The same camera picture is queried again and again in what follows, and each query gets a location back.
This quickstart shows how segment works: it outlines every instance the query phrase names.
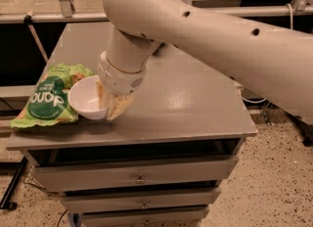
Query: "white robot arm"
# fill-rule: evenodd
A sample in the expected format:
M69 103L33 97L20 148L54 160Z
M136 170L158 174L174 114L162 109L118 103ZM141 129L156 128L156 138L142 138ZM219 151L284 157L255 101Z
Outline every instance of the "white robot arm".
M179 0L104 0L104 8L114 29L98 72L113 94L135 91L147 58L166 42L313 124L313 35Z

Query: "drawer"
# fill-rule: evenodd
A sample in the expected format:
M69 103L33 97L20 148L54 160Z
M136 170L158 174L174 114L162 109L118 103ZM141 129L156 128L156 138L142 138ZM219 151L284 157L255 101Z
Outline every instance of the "drawer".
M240 139L189 140L129 144L117 146L76 147L55 150L29 150L37 166L65 166L96 162L143 159L175 159L199 156L222 156L234 152Z
M236 156L36 167L32 176L50 192L226 179Z
M104 227L113 225L150 224L158 222L174 222L201 220L207 216L205 206L182 207L175 209L155 209L146 211L130 211L117 213L101 213L81 215L86 227Z
M89 213L118 210L213 204L220 189L197 188L107 193L92 196L64 197L62 203L70 212Z

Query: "speckled floor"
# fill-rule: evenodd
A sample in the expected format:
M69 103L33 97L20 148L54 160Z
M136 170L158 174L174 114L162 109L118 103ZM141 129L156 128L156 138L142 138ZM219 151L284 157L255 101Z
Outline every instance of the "speckled floor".
M275 125L267 126L259 114L252 118L258 134L246 140L239 151L239 163L221 183L222 193L200 222L165 223L166 227L251 227L313 226L313 148L302 145L303 137L280 110L270 111ZM21 155L4 150L0 160L19 160ZM0 176L0 193L10 177ZM57 226L65 211L56 195L47 194L22 177L13 201L15 211L0 210L2 227ZM60 226L69 227L67 216Z

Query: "snack bag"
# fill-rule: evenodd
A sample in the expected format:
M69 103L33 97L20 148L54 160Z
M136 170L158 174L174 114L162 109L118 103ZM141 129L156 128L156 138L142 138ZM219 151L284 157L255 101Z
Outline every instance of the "snack bag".
M11 127L49 126L78 120L77 112L69 105L67 93L76 82L91 75L94 75L93 71L83 65L50 67L25 108L11 121Z

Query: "drawer handle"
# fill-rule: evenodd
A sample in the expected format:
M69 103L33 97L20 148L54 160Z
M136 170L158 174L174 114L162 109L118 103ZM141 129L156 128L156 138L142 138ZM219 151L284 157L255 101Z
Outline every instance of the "drawer handle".
M144 184L146 182L146 180L143 178L142 174L138 175L138 178L136 179L136 183L137 184Z
M149 220L149 218L146 218L145 225L149 225L149 224L151 224L151 221Z
M149 208L149 207L148 207L148 205L147 205L146 202L144 202L143 205L141 206L141 209L148 209L148 208Z

